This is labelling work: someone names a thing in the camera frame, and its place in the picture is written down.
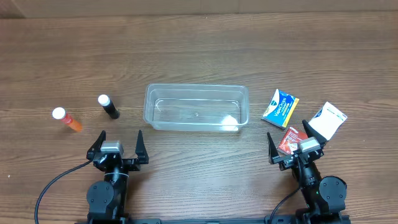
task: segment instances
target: plastic container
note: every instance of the plastic container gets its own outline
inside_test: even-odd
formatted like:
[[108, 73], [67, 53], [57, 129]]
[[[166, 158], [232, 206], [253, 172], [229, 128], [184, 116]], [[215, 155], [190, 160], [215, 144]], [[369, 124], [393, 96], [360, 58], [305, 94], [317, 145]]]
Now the plastic container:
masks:
[[249, 91], [238, 85], [150, 84], [144, 120], [157, 130], [239, 131], [249, 121]]

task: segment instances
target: small box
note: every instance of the small box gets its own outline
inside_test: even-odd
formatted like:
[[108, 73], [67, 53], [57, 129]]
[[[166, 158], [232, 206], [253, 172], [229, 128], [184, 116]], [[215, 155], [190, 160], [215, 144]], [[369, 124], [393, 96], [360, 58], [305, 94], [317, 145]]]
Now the small box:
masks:
[[298, 98], [276, 89], [261, 119], [285, 129], [298, 102]]
[[307, 138], [308, 136], [304, 132], [290, 127], [281, 140], [278, 146], [278, 151], [286, 155], [291, 155], [293, 154], [293, 151], [298, 149], [297, 143]]
[[346, 119], [347, 116], [345, 114], [331, 103], [326, 102], [308, 123], [329, 141]]

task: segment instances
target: wooden table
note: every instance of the wooden table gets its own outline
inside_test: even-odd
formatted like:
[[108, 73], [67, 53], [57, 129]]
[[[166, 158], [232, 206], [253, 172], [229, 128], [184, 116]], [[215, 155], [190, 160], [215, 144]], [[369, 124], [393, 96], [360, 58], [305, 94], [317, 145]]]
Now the wooden table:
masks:
[[[103, 129], [127, 156], [144, 132], [150, 164], [131, 174], [133, 217], [264, 217], [297, 185], [267, 160], [266, 132], [284, 134], [260, 120], [276, 88], [300, 98], [291, 126], [326, 101], [347, 114], [317, 166], [347, 182], [354, 223], [398, 222], [397, 24], [398, 12], [1, 20], [0, 223], [33, 223], [44, 186], [85, 162]], [[142, 118], [150, 83], [245, 85], [250, 122], [240, 133], [156, 131]], [[116, 121], [96, 100], [104, 93]], [[54, 120], [58, 106], [84, 130]], [[40, 223], [84, 220], [102, 178], [88, 166], [60, 179]], [[303, 207], [297, 194], [279, 213]]]

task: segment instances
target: bottle cap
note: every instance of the bottle cap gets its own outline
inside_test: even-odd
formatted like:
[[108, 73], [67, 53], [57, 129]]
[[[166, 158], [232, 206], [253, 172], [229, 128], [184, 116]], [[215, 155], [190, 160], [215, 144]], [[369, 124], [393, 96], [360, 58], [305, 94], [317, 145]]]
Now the bottle cap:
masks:
[[67, 115], [67, 112], [65, 111], [65, 109], [59, 107], [59, 108], [55, 108], [52, 111], [52, 117], [55, 119], [62, 119]]
[[98, 102], [102, 106], [108, 106], [111, 103], [111, 99], [109, 99], [109, 97], [107, 95], [101, 95], [98, 97]]

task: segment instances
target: orange bottle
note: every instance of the orange bottle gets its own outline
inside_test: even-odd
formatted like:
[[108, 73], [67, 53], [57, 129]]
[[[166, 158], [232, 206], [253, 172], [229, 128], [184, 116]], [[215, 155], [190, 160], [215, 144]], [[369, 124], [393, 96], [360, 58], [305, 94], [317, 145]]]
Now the orange bottle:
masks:
[[72, 116], [70, 116], [65, 109], [59, 107], [59, 108], [55, 108], [52, 111], [52, 116], [55, 119], [59, 119], [62, 122], [64, 122], [67, 126], [69, 126], [70, 128], [72, 128], [75, 131], [81, 131], [83, 129], [83, 127], [81, 126], [81, 124], [77, 121], [75, 121]]

